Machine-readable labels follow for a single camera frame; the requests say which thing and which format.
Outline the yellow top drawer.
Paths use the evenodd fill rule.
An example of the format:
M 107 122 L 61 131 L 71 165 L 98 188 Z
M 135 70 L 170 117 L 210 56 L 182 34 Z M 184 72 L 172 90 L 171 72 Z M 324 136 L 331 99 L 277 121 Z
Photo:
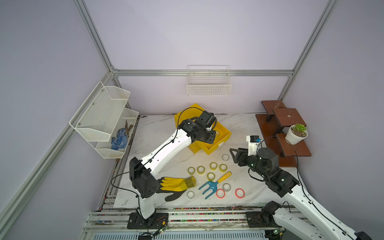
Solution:
M 188 148 L 194 153 L 198 153 L 200 150 L 205 152 L 207 155 L 212 154 L 215 150 L 221 147 L 231 137 L 231 132 L 225 128 L 221 123 L 217 123 L 215 129 L 216 137 L 213 144 L 203 143 L 196 141 L 188 146 Z

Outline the yellow plastic drawer cabinet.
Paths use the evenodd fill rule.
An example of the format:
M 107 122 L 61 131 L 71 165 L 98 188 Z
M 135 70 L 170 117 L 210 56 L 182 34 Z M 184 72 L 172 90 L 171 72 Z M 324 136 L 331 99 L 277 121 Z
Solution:
M 193 117 L 199 117 L 205 109 L 199 106 L 198 104 L 194 104 L 188 108 L 186 108 L 184 111 L 181 111 L 174 115 L 175 119 L 175 125 L 178 127 L 182 121 L 186 119 L 192 119 Z M 190 144 L 188 148 L 194 153 L 198 153 L 202 148 L 197 145 L 196 142 Z

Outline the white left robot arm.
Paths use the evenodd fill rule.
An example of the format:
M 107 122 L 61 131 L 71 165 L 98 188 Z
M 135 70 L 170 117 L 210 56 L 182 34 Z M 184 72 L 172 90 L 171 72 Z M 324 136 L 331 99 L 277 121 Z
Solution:
M 196 141 L 212 144 L 216 138 L 216 124 L 215 115 L 205 110 L 202 110 L 199 116 L 183 121 L 179 115 L 178 126 L 171 137 L 140 160 L 136 157 L 130 160 L 129 178 L 138 193 L 139 201 L 136 214 L 145 228 L 151 227 L 155 222 L 154 194 L 160 188 L 156 179 L 160 170 L 190 144 Z

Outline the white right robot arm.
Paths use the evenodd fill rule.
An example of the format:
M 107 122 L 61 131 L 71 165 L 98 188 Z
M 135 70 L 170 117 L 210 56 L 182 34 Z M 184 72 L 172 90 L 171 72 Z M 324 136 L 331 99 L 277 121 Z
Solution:
M 305 240 L 369 240 L 365 232 L 356 232 L 343 224 L 301 184 L 299 178 L 284 171 L 279 166 L 279 157 L 270 148 L 260 148 L 254 155 L 247 149 L 230 149 L 234 163 L 248 167 L 257 173 L 270 190 L 288 203 L 295 206 L 310 223 L 306 223 L 288 213 L 282 205 L 271 201 L 263 212 L 272 217 L 274 222 Z

